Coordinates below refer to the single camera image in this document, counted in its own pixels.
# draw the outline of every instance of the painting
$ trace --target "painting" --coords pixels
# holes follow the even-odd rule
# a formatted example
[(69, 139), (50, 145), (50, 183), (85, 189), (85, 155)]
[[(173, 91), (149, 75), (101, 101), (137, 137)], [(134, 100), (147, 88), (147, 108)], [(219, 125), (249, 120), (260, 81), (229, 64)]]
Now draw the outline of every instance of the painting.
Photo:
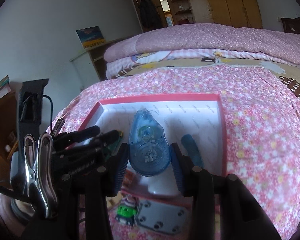
[(84, 49), (88, 49), (106, 42), (99, 26), (77, 30), (76, 32)]

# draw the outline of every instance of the pink bedspread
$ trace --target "pink bedspread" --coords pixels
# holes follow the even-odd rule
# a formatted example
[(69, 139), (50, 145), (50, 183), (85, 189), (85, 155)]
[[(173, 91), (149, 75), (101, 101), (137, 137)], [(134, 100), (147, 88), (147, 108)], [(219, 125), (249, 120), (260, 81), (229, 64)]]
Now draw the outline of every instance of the pink bedspread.
[(220, 24), (175, 25), (121, 41), (105, 52), (113, 62), (139, 53), (176, 49), (225, 49), (261, 52), (300, 65), (300, 34)]
[(107, 80), (84, 90), (57, 118), (66, 119), (62, 131), (70, 132), (100, 99), (189, 92), (220, 95), (227, 172), (240, 177), (282, 239), (289, 239), (300, 221), (300, 101), (270, 71), (217, 65)]

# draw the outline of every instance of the blue correction tape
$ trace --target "blue correction tape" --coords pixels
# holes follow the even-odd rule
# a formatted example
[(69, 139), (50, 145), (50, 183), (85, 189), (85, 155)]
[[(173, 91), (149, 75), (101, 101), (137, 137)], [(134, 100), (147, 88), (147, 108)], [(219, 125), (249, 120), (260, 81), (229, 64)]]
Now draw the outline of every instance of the blue correction tape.
[(135, 114), (129, 144), (130, 164), (140, 175), (156, 176), (169, 166), (171, 152), (163, 128), (148, 110), (139, 110)]

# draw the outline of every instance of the screw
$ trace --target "screw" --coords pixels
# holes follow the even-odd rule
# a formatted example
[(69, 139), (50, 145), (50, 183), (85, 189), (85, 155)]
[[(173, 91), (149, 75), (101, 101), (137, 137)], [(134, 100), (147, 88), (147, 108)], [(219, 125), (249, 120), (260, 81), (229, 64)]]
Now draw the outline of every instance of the screw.
[(193, 170), (194, 172), (200, 172), (200, 171), (202, 171), (202, 168), (199, 167), (199, 166), (193, 166), (193, 167), (192, 167), (192, 170)]
[(180, 210), (178, 213), (178, 217), (181, 217), (185, 212), (183, 210)]
[(237, 175), (229, 174), (228, 178), (229, 178), (229, 180), (236, 181), (238, 177), (237, 177)]
[(150, 206), (151, 206), (151, 203), (150, 203), (150, 202), (146, 202), (146, 203), (144, 204), (144, 206), (145, 206), (145, 207), (150, 207)]
[(70, 179), (70, 177), (71, 177), (71, 176), (70, 176), (69, 174), (66, 173), (66, 174), (63, 174), (63, 175), (62, 175), (61, 179), (62, 179), (62, 180), (68, 180), (68, 179)]
[(139, 221), (142, 223), (142, 222), (144, 222), (144, 221), (146, 221), (146, 217), (141, 217), (141, 218), (139, 218)]
[(158, 221), (155, 225), (154, 225), (154, 229), (159, 229), (163, 227), (163, 223), (161, 221)]
[(178, 226), (175, 226), (173, 229), (172, 229), (172, 232), (175, 233), (179, 230), (180, 228)]
[(107, 168), (105, 166), (100, 166), (100, 167), (97, 168), (97, 172), (99, 172), (99, 173), (103, 173), (106, 170), (107, 170)]

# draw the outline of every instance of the metal clip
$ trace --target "metal clip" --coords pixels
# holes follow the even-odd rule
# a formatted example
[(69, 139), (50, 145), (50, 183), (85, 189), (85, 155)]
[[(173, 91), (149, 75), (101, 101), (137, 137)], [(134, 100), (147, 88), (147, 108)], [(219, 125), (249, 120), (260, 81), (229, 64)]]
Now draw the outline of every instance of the metal clip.
[(59, 134), (61, 128), (63, 127), (63, 125), (65, 124), (65, 119), (61, 118), (61, 119), (58, 119), (54, 128), (52, 129), (51, 131), (51, 135), (52, 137), (55, 137)]
[(37, 208), (45, 218), (52, 218), (58, 205), (57, 195), (51, 182), (52, 136), (42, 133), (38, 140), (38, 149), (32, 135), (24, 138), (26, 162), (27, 194), (35, 198)]

